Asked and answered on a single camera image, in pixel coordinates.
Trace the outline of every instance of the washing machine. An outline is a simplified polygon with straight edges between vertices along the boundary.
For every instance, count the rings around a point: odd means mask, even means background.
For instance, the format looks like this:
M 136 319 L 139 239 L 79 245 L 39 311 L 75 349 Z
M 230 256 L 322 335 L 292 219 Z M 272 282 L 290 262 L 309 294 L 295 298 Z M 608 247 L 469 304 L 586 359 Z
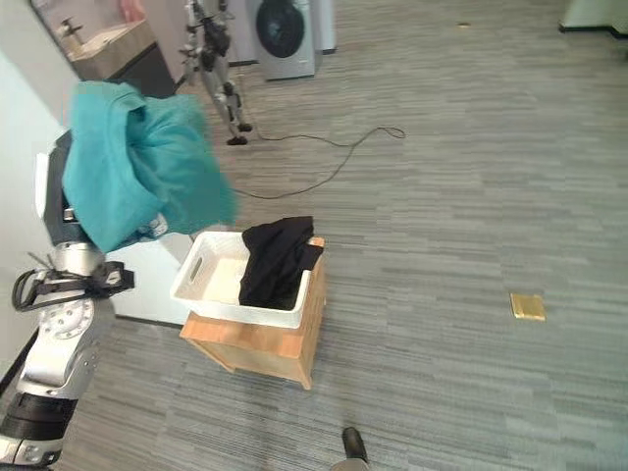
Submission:
M 248 0 L 246 4 L 264 78 L 313 76 L 320 54 L 314 50 L 310 0 Z

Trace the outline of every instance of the washing machine door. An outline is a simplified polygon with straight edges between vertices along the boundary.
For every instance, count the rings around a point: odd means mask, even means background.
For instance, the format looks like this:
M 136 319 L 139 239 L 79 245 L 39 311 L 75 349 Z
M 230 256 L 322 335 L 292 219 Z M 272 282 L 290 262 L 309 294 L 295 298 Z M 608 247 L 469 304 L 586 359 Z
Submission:
M 303 14 L 292 0 L 264 0 L 255 26 L 264 49 L 282 59 L 298 51 L 305 36 Z

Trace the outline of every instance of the faucet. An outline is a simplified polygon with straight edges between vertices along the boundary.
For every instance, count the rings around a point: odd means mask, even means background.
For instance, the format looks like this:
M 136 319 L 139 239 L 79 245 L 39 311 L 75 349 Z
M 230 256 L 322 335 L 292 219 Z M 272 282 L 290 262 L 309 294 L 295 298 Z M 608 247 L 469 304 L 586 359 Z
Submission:
M 80 36 L 77 34 L 77 31 L 79 29 L 82 29 L 82 25 L 80 26 L 73 26 L 72 22 L 71 22 L 72 17 L 69 18 L 65 18 L 63 21 L 61 21 L 61 37 L 70 37 L 73 36 L 77 41 L 78 44 L 83 45 L 82 40 L 80 39 Z

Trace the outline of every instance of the wooden stool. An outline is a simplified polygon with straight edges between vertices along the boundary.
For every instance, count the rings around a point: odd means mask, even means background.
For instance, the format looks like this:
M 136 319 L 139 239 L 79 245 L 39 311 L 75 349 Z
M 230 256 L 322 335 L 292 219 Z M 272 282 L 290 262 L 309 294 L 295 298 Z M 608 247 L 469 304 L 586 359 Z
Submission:
M 321 237 L 313 237 L 310 243 L 325 246 Z M 299 381 L 306 390 L 310 390 L 310 373 L 323 319 L 325 293 L 325 269 L 321 255 L 312 270 L 298 329 L 223 321 L 192 312 L 181 330 L 181 337 L 230 373 L 240 368 Z

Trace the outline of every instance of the teal towel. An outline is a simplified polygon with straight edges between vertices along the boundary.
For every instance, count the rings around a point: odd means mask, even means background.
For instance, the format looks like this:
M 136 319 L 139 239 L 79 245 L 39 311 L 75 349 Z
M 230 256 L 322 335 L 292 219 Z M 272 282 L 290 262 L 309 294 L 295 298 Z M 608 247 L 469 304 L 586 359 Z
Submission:
M 63 188 L 103 252 L 165 233 L 232 223 L 236 198 L 191 95 L 142 96 L 99 81 L 75 88 Z

